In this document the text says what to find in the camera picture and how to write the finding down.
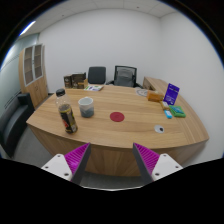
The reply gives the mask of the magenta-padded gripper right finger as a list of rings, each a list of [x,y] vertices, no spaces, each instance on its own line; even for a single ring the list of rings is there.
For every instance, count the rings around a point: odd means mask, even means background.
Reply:
[[[145,185],[182,169],[168,154],[158,154],[140,144],[133,144],[133,154]]]

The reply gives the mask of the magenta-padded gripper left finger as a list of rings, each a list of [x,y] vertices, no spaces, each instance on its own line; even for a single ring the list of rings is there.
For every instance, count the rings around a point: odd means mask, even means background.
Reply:
[[[65,155],[56,154],[42,169],[79,185],[90,154],[91,144],[87,143]]]

